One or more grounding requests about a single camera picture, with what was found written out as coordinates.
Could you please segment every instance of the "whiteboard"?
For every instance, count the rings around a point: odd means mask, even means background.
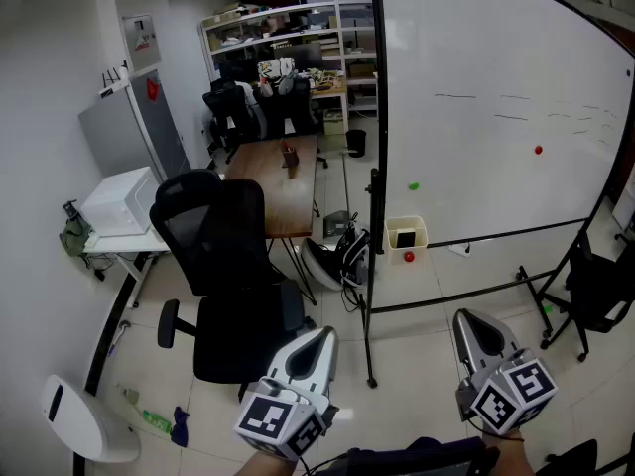
[[[633,57],[554,0],[383,6],[385,216],[422,216],[431,243],[588,217],[624,132]]]

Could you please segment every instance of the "tiled floor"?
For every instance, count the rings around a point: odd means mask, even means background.
[[[367,156],[347,159],[349,198],[359,220],[368,222],[370,168],[376,163],[374,119],[356,119],[353,125],[368,132]],[[345,208],[343,169],[336,142],[325,146],[330,167],[318,167],[315,198],[322,214]],[[621,243],[608,204],[602,205],[590,230],[593,251],[615,258]],[[431,249],[413,266],[388,266],[380,259],[375,306],[445,298],[475,288],[512,281],[518,265],[530,274],[547,271],[558,263],[576,227],[530,233],[473,246],[470,258],[447,249]],[[315,219],[315,239],[321,241],[321,219]],[[284,247],[275,245],[271,259],[286,274],[296,276]],[[564,273],[552,290],[564,295]],[[624,454],[635,431],[635,315],[631,314],[610,334],[589,333],[590,354],[584,364],[574,329],[567,331],[548,351],[539,344],[544,329],[526,287],[482,297],[467,298],[396,313],[374,315],[371,336],[375,375],[379,387],[366,386],[366,361],[358,312],[344,310],[339,293],[312,280],[318,305],[306,301],[307,313],[318,325],[333,326],[341,343],[337,375],[331,385],[332,402],[341,408],[332,429],[306,456],[310,466],[353,446],[372,449],[400,448],[419,436],[450,441],[478,434],[461,423],[454,390],[465,373],[457,364],[452,343],[451,319],[460,307],[477,308],[504,319],[520,342],[545,358],[560,387],[546,411],[523,427],[525,447],[535,469],[549,453],[562,453],[590,438],[599,443],[599,464]],[[157,325],[165,300],[181,300],[180,316],[195,323],[198,298],[171,256],[158,260],[140,295],[140,307],[125,316],[133,323],[113,357],[107,361],[99,396],[136,427],[142,454],[130,464],[97,464],[94,475],[225,476],[234,474],[252,453],[232,433],[239,414],[237,386],[217,385],[196,379],[192,372],[193,339],[178,334],[172,349],[157,345]],[[549,314],[554,327],[563,317]],[[166,435],[140,421],[137,413],[115,389],[115,384],[138,390],[140,406],[171,418],[175,406],[190,413],[190,444],[181,449]]]

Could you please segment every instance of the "blue cloth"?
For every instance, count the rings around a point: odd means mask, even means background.
[[[186,426],[188,416],[188,413],[177,406],[175,409],[175,425],[170,431],[170,439],[172,442],[183,448],[188,447],[188,427]]]

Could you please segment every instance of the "white microwave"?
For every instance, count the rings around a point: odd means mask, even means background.
[[[150,227],[157,179],[150,168],[105,178],[79,211],[99,236],[143,234]]]

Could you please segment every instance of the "black trash can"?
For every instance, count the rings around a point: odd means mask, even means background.
[[[346,133],[346,146],[348,150],[353,152],[349,154],[350,157],[355,159],[364,157],[366,154],[366,132],[358,129],[348,131]]]

